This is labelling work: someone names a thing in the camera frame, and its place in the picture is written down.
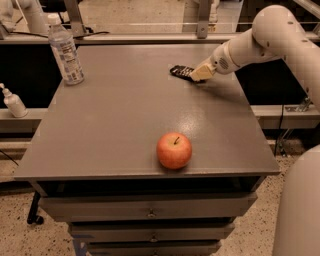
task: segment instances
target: black tool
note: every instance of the black tool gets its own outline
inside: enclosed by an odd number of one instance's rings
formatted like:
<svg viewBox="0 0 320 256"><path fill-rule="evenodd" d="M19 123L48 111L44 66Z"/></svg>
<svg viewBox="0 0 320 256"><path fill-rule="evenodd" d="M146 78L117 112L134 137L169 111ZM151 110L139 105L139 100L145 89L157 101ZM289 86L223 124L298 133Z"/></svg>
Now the black tool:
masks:
<svg viewBox="0 0 320 256"><path fill-rule="evenodd" d="M175 65L173 68L170 69L170 73L173 76L194 82L190 76L190 74L193 70L194 70L194 68L190 68L187 66Z"/></svg>

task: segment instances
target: cabinet drawer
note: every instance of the cabinet drawer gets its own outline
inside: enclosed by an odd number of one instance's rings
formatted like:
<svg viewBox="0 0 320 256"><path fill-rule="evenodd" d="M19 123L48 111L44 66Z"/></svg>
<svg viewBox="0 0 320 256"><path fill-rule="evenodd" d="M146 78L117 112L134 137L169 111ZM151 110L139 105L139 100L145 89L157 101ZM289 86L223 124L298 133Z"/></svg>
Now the cabinet drawer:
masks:
<svg viewBox="0 0 320 256"><path fill-rule="evenodd" d="M39 205L56 221L109 221L242 216L253 193L42 198Z"/></svg>
<svg viewBox="0 0 320 256"><path fill-rule="evenodd" d="M160 242L173 240L220 240L233 231L234 224L210 221L137 222L71 225L69 233L82 242Z"/></svg>
<svg viewBox="0 0 320 256"><path fill-rule="evenodd" d="M99 243L88 244L92 256L209 256L221 247L218 241L164 243Z"/></svg>

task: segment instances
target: small white bottle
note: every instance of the small white bottle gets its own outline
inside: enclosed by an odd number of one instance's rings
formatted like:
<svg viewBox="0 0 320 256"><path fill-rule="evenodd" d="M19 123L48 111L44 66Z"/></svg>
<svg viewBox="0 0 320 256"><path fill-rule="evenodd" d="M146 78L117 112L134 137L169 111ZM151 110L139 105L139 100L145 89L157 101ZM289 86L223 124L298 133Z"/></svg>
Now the small white bottle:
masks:
<svg viewBox="0 0 320 256"><path fill-rule="evenodd" d="M3 84L0 84L0 88L2 88L2 92L5 97L3 102L6 104L12 115L18 118L26 116L28 114L28 110L21 101L20 97L11 93L9 89L4 88Z"/></svg>

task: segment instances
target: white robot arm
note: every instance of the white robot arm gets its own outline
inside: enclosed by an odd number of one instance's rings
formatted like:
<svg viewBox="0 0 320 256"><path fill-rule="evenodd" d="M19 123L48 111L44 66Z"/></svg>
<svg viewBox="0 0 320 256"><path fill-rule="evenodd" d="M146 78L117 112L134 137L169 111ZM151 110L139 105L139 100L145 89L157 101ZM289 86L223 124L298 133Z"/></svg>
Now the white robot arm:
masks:
<svg viewBox="0 0 320 256"><path fill-rule="evenodd" d="M252 29L216 48L190 74L194 81L228 74L250 63L283 59L313 104L320 109L320 48L308 40L294 15L272 5L255 17Z"/></svg>
<svg viewBox="0 0 320 256"><path fill-rule="evenodd" d="M46 15L38 0L0 0L0 21L9 32L15 26L12 22L13 8L22 12L31 33L48 34Z"/></svg>

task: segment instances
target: apple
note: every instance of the apple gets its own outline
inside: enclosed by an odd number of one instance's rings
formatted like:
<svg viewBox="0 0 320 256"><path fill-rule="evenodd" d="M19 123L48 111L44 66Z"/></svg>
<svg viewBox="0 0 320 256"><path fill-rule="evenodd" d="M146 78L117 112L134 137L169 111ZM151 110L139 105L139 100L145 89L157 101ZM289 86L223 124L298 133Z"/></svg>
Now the apple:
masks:
<svg viewBox="0 0 320 256"><path fill-rule="evenodd" d="M168 169L180 169L191 159L192 146L189 139L178 132L164 134L157 143L157 156Z"/></svg>

